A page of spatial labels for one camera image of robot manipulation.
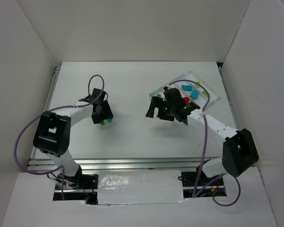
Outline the red oval lego brick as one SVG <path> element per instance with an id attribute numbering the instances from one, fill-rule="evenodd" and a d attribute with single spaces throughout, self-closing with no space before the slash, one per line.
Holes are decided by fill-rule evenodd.
<path id="1" fill-rule="evenodd" d="M 190 102 L 190 99 L 188 97 L 184 97 L 184 101 L 186 104 L 188 104 Z"/>

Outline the cyan 2x4 lego plate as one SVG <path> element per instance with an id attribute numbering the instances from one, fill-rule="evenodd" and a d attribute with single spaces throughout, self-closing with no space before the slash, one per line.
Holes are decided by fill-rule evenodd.
<path id="1" fill-rule="evenodd" d="M 190 92 L 193 90 L 193 86 L 192 85 L 182 85 L 181 86 L 182 90 Z"/>

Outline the cyan oval lego brick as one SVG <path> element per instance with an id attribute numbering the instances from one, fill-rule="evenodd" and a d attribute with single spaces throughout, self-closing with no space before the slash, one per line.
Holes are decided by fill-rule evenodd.
<path id="1" fill-rule="evenodd" d="M 196 90 L 196 89 L 193 89 L 191 91 L 191 94 L 190 94 L 190 97 L 193 99 L 193 100 L 196 100 L 198 98 L 198 95 L 199 95 L 199 91 Z"/>

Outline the lime square lego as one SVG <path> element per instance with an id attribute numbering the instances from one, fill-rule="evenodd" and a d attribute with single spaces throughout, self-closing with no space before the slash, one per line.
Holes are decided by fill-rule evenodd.
<path id="1" fill-rule="evenodd" d="M 195 86 L 196 88 L 199 88 L 199 87 L 201 87 L 201 83 L 200 83 L 199 81 L 197 81 L 197 82 L 194 84 L 194 86 Z"/>

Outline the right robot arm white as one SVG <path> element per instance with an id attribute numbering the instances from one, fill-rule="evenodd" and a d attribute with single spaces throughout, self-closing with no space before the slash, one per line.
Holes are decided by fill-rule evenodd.
<path id="1" fill-rule="evenodd" d="M 158 117 L 166 121 L 179 121 L 187 126 L 202 130 L 208 138 L 222 147 L 222 156 L 205 161 L 198 167 L 202 177 L 213 178 L 230 174 L 238 177 L 252 167 L 259 155 L 252 134 L 247 129 L 238 130 L 225 125 L 203 112 L 194 102 L 182 97 L 177 88 L 164 88 L 159 96 L 152 96 L 146 117 Z"/>

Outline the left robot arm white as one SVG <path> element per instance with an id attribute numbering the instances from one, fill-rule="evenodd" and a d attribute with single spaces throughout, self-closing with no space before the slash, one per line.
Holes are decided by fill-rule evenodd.
<path id="1" fill-rule="evenodd" d="M 113 113 L 107 99 L 107 92 L 95 88 L 76 105 L 45 111 L 40 117 L 33 145 L 56 166 L 63 167 L 61 176 L 73 188 L 82 187 L 87 176 L 82 173 L 81 166 L 75 162 L 68 149 L 71 127 L 89 117 L 94 124 L 111 123 Z"/>

